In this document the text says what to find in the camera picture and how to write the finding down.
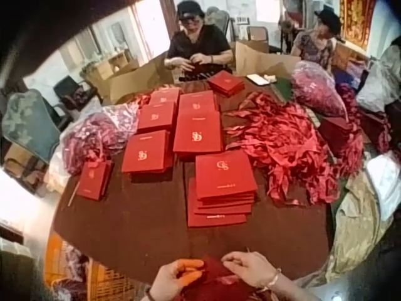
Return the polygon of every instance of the bracelet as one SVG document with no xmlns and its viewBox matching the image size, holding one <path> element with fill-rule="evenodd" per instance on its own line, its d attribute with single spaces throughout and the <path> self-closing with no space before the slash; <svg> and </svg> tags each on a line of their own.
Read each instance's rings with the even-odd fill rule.
<svg viewBox="0 0 401 301">
<path fill-rule="evenodd" d="M 281 274 L 281 269 L 280 269 L 280 268 L 277 268 L 277 269 L 276 269 L 276 273 L 274 274 L 273 279 L 272 279 L 265 287 L 263 287 L 263 288 L 261 288 L 260 290 L 258 290 L 257 293 L 263 293 L 263 292 L 265 292 L 265 291 L 267 291 L 267 290 L 270 290 L 271 287 L 272 287 L 273 285 L 276 284 L 276 282 L 277 282 L 278 277 L 280 276 L 280 274 Z"/>
<path fill-rule="evenodd" d="M 151 289 L 151 287 L 149 287 L 149 288 L 146 289 L 145 295 L 146 295 L 146 297 L 149 299 L 149 301 L 156 301 L 156 300 L 152 297 L 152 295 L 150 294 L 150 289 Z"/>
</svg>

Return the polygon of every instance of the person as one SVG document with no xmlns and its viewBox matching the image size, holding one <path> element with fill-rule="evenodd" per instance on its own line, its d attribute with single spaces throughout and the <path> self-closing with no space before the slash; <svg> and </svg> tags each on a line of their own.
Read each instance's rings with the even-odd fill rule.
<svg viewBox="0 0 401 301">
<path fill-rule="evenodd" d="M 314 295 L 298 287 L 275 269 L 258 252 L 232 252 L 224 256 L 223 265 L 256 290 L 272 291 L 279 300 L 317 301 Z M 181 290 L 202 276 L 202 260 L 177 260 L 160 268 L 153 285 L 142 301 L 171 301 Z"/>
<path fill-rule="evenodd" d="M 331 61 L 334 55 L 331 39 L 340 34 L 341 22 L 339 17 L 329 9 L 324 9 L 316 15 L 318 23 L 315 29 L 298 33 L 291 55 L 317 63 L 331 73 Z"/>
<path fill-rule="evenodd" d="M 223 32 L 213 24 L 205 24 L 205 13 L 195 1 L 185 0 L 177 5 L 177 17 L 182 31 L 174 34 L 164 64 L 180 68 L 186 80 L 200 79 L 196 66 L 201 66 L 207 78 L 221 70 L 229 71 L 232 50 Z"/>
</svg>

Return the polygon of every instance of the black cap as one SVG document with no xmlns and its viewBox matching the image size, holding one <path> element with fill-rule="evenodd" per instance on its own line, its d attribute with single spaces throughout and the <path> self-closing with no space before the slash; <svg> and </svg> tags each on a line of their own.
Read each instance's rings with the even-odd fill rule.
<svg viewBox="0 0 401 301">
<path fill-rule="evenodd" d="M 341 21 L 340 18 L 331 10 L 324 9 L 318 13 L 315 11 L 315 15 L 320 21 L 328 27 L 328 30 L 334 36 L 338 36 L 341 33 Z"/>
<path fill-rule="evenodd" d="M 205 13 L 198 2 L 185 0 L 177 5 L 177 17 L 179 20 L 192 19 L 196 16 L 205 17 Z"/>
</svg>

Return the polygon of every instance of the hand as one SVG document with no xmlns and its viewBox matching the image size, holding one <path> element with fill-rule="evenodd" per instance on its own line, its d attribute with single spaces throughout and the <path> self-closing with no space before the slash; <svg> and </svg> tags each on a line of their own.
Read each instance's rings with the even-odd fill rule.
<svg viewBox="0 0 401 301">
<path fill-rule="evenodd" d="M 181 71 L 191 72 L 195 69 L 195 67 L 192 65 L 191 61 L 187 60 L 185 58 L 174 58 L 173 65 L 177 68 L 180 68 Z"/>
<path fill-rule="evenodd" d="M 276 269 L 258 252 L 232 252 L 221 261 L 231 272 L 255 288 L 266 287 L 276 274 Z"/>
<path fill-rule="evenodd" d="M 194 64 L 200 64 L 200 65 L 211 64 L 212 57 L 210 55 L 203 55 L 202 53 L 197 53 L 191 56 L 190 61 L 193 62 Z"/>
<path fill-rule="evenodd" d="M 180 259 L 160 268 L 150 289 L 155 301 L 171 301 L 181 290 L 202 276 L 198 270 L 204 266 L 202 260 Z"/>
</svg>

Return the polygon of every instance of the red tapestry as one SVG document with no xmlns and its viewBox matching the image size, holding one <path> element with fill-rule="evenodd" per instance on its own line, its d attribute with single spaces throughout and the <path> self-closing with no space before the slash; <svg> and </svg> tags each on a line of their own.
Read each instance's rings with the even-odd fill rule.
<svg viewBox="0 0 401 301">
<path fill-rule="evenodd" d="M 340 0 L 343 37 L 366 50 L 376 0 Z"/>
</svg>

